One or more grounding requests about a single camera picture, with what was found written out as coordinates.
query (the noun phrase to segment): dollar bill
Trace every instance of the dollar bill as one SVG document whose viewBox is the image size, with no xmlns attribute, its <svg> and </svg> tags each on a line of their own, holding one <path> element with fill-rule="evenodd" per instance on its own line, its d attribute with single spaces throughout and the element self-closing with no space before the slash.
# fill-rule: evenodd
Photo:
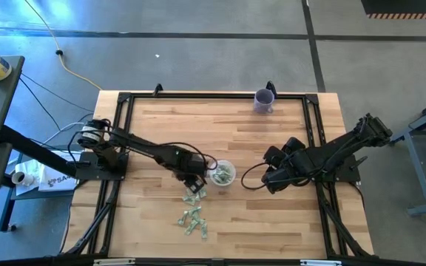
<svg viewBox="0 0 426 266">
<path fill-rule="evenodd" d="M 194 219 L 190 222 L 189 226 L 185 229 L 185 234 L 189 236 L 192 231 L 195 229 L 195 227 L 199 224 L 199 222 L 195 221 Z"/>
<path fill-rule="evenodd" d="M 206 221 L 203 220 L 203 224 L 201 225 L 201 238 L 206 239 L 208 238 L 208 233 L 206 231 Z"/>
<path fill-rule="evenodd" d="M 180 218 L 178 221 L 177 221 L 177 223 L 179 224 L 179 225 L 183 225 L 184 223 L 185 223 L 185 220 L 186 220 L 186 217 L 189 215 L 189 212 L 188 211 L 184 211 L 183 212 L 183 216 L 182 216 L 182 218 Z"/>
<path fill-rule="evenodd" d="M 190 204 L 190 205 L 192 205 L 192 206 L 195 206 L 195 203 L 197 202 L 197 201 L 195 200 L 195 198 L 194 198 L 194 197 L 191 197 L 191 196 L 183 196 L 182 200 L 183 200 L 185 203 Z"/>
<path fill-rule="evenodd" d="M 204 197 L 206 197 L 206 188 L 205 187 L 202 187 L 201 189 L 200 189 L 200 192 L 198 192 L 199 194 L 200 194 L 200 198 L 204 198 Z"/>
<path fill-rule="evenodd" d="M 201 211 L 201 206 L 197 206 L 197 207 L 191 208 L 189 210 L 189 216 L 193 216 L 193 214 L 196 213 L 196 212 L 198 212 L 198 211 Z"/>
</svg>

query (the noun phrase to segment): paper money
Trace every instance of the paper money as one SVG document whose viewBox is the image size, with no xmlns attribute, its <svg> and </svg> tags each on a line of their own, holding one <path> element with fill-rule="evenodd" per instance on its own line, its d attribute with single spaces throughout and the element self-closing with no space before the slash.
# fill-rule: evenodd
<svg viewBox="0 0 426 266">
<path fill-rule="evenodd" d="M 183 196 L 182 200 L 187 203 L 190 204 L 192 206 L 195 206 L 196 200 L 194 197 L 190 197 L 190 196 Z"/>
<path fill-rule="evenodd" d="M 206 222 L 205 222 L 205 220 L 203 220 L 203 224 L 201 225 L 201 238 L 202 239 L 208 238 L 208 234 L 207 234 L 207 231 L 206 231 Z"/>
<path fill-rule="evenodd" d="M 189 216 L 193 216 L 194 213 L 201 211 L 201 206 L 194 207 L 189 210 Z"/>
<path fill-rule="evenodd" d="M 206 197 L 206 188 L 205 187 L 202 187 L 201 189 L 200 189 L 200 192 L 198 192 L 199 194 L 200 194 L 200 198 L 204 198 L 204 197 Z"/>
<path fill-rule="evenodd" d="M 192 222 L 190 222 L 189 226 L 185 229 L 185 234 L 187 236 L 189 236 L 198 224 L 199 224 L 199 222 L 192 220 Z"/>
<path fill-rule="evenodd" d="M 197 211 L 195 211 L 195 212 L 192 214 L 192 219 L 193 219 L 193 220 L 195 220 L 195 221 L 197 221 L 197 222 L 200 222 L 200 215 L 198 214 L 198 212 L 197 212 Z"/>
<path fill-rule="evenodd" d="M 183 212 L 183 216 L 182 216 L 182 218 L 180 218 L 178 221 L 177 221 L 177 223 L 179 224 L 179 225 L 183 225 L 184 223 L 185 223 L 185 219 L 186 219 L 186 217 L 189 215 L 189 212 L 188 211 L 184 211 Z"/>
</svg>

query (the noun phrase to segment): cable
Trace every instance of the cable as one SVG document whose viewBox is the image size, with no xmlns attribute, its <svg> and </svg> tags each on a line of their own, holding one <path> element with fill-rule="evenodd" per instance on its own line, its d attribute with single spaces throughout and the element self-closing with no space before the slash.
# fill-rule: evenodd
<svg viewBox="0 0 426 266">
<path fill-rule="evenodd" d="M 57 121 L 55 121 L 55 118 L 49 113 L 49 111 L 47 111 L 47 109 L 45 109 L 45 107 L 42 105 L 41 101 L 38 100 L 37 96 L 30 89 L 30 87 L 22 79 L 19 78 L 19 80 L 26 86 L 27 89 L 29 89 L 30 94 L 32 94 L 34 96 L 35 100 L 37 100 L 38 104 L 42 107 L 42 109 L 50 116 L 50 118 L 52 118 L 52 121 L 57 126 L 57 129 L 60 130 L 60 126 L 58 125 Z"/>
<path fill-rule="evenodd" d="M 72 74 L 72 75 L 74 75 L 75 77 L 77 77 L 77 78 L 80 78 L 80 79 L 82 79 L 82 80 L 84 80 L 84 81 L 86 81 L 86 82 L 88 82 L 88 83 L 90 83 L 90 84 L 92 84 L 93 86 L 95 86 L 97 89 L 99 89 L 99 90 L 103 90 L 99 85 L 97 85 L 96 83 L 94 83 L 93 81 L 91 81 L 90 79 L 88 79 L 88 78 L 85 78 L 84 76 L 82 76 L 82 75 L 79 75 L 79 74 L 77 74 L 77 73 L 75 73 L 75 72 L 73 72 L 72 70 L 70 70 L 70 69 L 68 69 L 66 66 L 65 66 L 65 63 L 64 63 L 64 59 L 63 59 L 63 55 L 64 55 L 64 53 L 62 52 L 62 50 L 60 49 L 60 46 L 58 45 L 58 41 L 57 41 L 57 38 L 55 37 L 55 35 L 53 34 L 53 31 L 50 29 L 50 27 L 49 27 L 49 25 L 45 22 L 45 20 L 44 20 L 44 18 L 42 18 L 42 16 L 37 12 L 37 10 L 28 2 L 28 0 L 25 0 L 26 1 L 26 4 L 28 4 L 29 5 L 29 7 L 34 11 L 34 13 L 42 20 L 42 22 L 44 22 L 44 24 L 45 24 L 45 27 L 47 28 L 47 30 L 49 31 L 49 33 L 50 33 L 50 35 L 52 36 L 52 38 L 53 38 L 53 40 L 54 40 L 54 42 L 55 42 L 55 45 L 57 46 L 57 51 L 55 51 L 55 53 L 56 53 L 56 55 L 58 55 L 58 59 L 60 59 L 60 64 L 62 65 L 62 67 L 68 72 L 68 73 L 70 73 L 70 74 Z"/>
<path fill-rule="evenodd" d="M 84 125 L 85 123 L 82 123 L 82 122 L 74 122 L 74 123 L 70 123 L 70 124 L 68 124 L 68 125 L 66 125 L 66 126 L 64 126 L 62 129 L 60 129 L 57 133 L 55 133 L 54 135 L 52 135 L 52 137 L 49 137 L 48 139 L 46 139 L 42 144 L 45 144 L 45 143 L 48 143 L 49 141 L 51 141 L 54 137 L 57 137 L 57 135 L 58 134 L 60 134 L 60 133 L 62 133 L 62 132 L 65 132 L 65 131 L 68 131 L 68 130 L 70 130 L 73 126 L 76 126 L 76 125 Z"/>
<path fill-rule="evenodd" d="M 263 165 L 266 165 L 266 164 L 268 164 L 268 163 L 258 163 L 257 165 L 255 165 L 255 166 L 252 166 L 251 168 L 249 168 L 246 172 L 244 172 L 244 174 L 243 174 L 243 176 L 241 177 L 241 185 L 245 188 L 245 189 L 248 189 L 248 190 L 257 190 L 257 189 L 260 189 L 260 188 L 263 188 L 263 187 L 265 187 L 266 186 L 266 184 L 262 184 L 262 185 L 260 185 L 260 186 L 258 186 L 258 187 L 254 187 L 254 188 L 252 188 L 252 187 L 248 187 L 247 185 L 244 185 L 244 177 L 250 172 L 250 170 L 252 170 L 252 169 L 254 169 L 254 168 L 256 168 L 256 167 L 259 167 L 259 166 L 263 166 Z"/>
<path fill-rule="evenodd" d="M 60 253 L 62 253 L 62 251 L 64 250 L 64 247 L 65 247 L 65 241 L 67 240 L 67 235 L 68 235 L 68 226 L 69 226 L 69 224 L 70 224 L 70 214 L 71 214 L 70 207 L 72 207 L 72 203 L 70 203 L 70 204 L 68 205 L 68 218 L 67 218 L 67 225 L 65 225 L 65 234 L 64 234 L 64 238 L 62 239 L 62 245 L 61 245 L 61 247 L 60 247 L 60 251 L 58 252 L 59 254 L 60 254 Z"/>
<path fill-rule="evenodd" d="M 67 100 L 67 99 L 65 99 L 65 98 L 62 98 L 61 96 L 59 96 L 59 95 L 57 95 L 56 93 L 54 93 L 54 92 L 52 92 L 51 90 L 49 90 L 48 88 L 46 88 L 46 87 L 42 86 L 41 84 L 39 84 L 38 82 L 34 81 L 32 78 L 28 77 L 28 76 L 27 76 L 27 75 L 25 75 L 24 73 L 21 73 L 21 75 L 23 75 L 24 77 L 26 77 L 28 80 L 32 81 L 35 85 L 40 86 L 42 89 L 45 89 L 45 90 L 46 90 L 46 91 L 48 91 L 50 94 L 52 94 L 52 95 L 56 96 L 57 98 L 59 98 L 59 99 L 61 99 L 61 100 L 65 101 L 65 102 L 67 102 L 67 103 L 69 103 L 69 104 L 71 104 L 71 105 L 73 105 L 73 106 L 76 106 L 76 107 L 78 107 L 78 108 L 80 108 L 80 109 L 83 109 L 83 110 L 85 110 L 85 111 L 93 112 L 93 110 L 86 109 L 86 108 L 84 108 L 84 107 L 82 107 L 82 106 L 79 106 L 78 104 L 72 103 L 71 101 L 69 101 L 69 100 Z"/>
<path fill-rule="evenodd" d="M 366 209 L 366 206 L 364 205 L 364 196 L 362 195 L 361 189 L 359 189 L 359 187 L 353 182 L 349 182 L 349 184 L 352 185 L 358 191 L 359 195 L 361 196 L 362 208 Z"/>
</svg>

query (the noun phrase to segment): yellow cable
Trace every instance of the yellow cable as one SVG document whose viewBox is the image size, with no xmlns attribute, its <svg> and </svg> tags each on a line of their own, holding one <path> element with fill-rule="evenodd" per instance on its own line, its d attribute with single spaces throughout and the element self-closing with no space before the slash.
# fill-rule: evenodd
<svg viewBox="0 0 426 266">
<path fill-rule="evenodd" d="M 32 9 L 32 10 L 34 10 L 34 12 L 35 12 L 35 14 L 37 14 L 37 16 L 42 20 L 42 22 L 44 22 L 44 24 L 45 24 L 45 27 L 47 27 L 47 29 L 49 30 L 49 33 L 50 33 L 50 35 L 52 36 L 52 38 L 53 38 L 53 40 L 54 40 L 54 42 L 55 42 L 55 45 L 57 46 L 57 50 L 60 50 L 61 51 L 61 49 L 60 49 L 60 46 L 58 45 L 58 41 L 57 41 L 57 38 L 55 37 L 55 35 L 53 35 L 53 32 L 52 32 L 52 30 L 50 29 L 50 27 L 49 27 L 49 25 L 47 25 L 47 23 L 45 22 L 45 20 L 42 18 L 42 16 L 37 12 L 37 10 L 27 1 L 27 0 L 25 0 L 26 1 L 26 3 L 29 5 L 29 7 Z M 94 83 L 93 81 L 91 81 L 90 79 L 88 79 L 88 78 L 85 78 L 84 76 L 82 76 L 82 75 L 79 75 L 79 74 L 77 74 L 77 73 L 75 73 L 75 72 L 73 72 L 72 70 L 70 70 L 70 69 L 68 69 L 66 66 L 65 66 L 65 63 L 64 63 L 64 59 L 62 58 L 62 55 L 58 55 L 58 59 L 60 59 L 60 64 L 64 67 L 64 69 L 68 72 L 68 73 L 70 73 L 70 74 L 72 74 L 72 75 L 74 75 L 75 77 L 77 77 L 77 78 L 80 78 L 80 79 L 82 79 L 82 80 L 84 80 L 84 81 L 86 81 L 86 82 L 88 82 L 88 83 L 90 83 L 90 84 L 92 84 L 93 86 L 95 86 L 96 88 L 98 88 L 99 90 L 103 90 L 99 85 L 97 85 L 96 83 Z"/>
</svg>

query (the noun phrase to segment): black clamp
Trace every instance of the black clamp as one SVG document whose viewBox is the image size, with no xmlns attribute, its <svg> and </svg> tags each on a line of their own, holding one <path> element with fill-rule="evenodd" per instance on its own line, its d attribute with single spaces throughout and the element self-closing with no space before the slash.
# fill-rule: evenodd
<svg viewBox="0 0 426 266">
<path fill-rule="evenodd" d="M 154 89 L 154 92 L 152 93 L 152 95 L 154 96 L 154 97 L 157 97 L 157 95 L 159 94 L 159 92 L 160 91 L 163 91 L 163 87 L 162 87 L 162 84 L 157 84 L 157 86 L 155 87 L 155 89 Z"/>
<path fill-rule="evenodd" d="M 272 81 L 267 82 L 266 89 L 272 92 L 272 94 L 274 95 L 274 99 L 277 99 L 277 91 L 275 90 L 275 86 Z"/>
</svg>

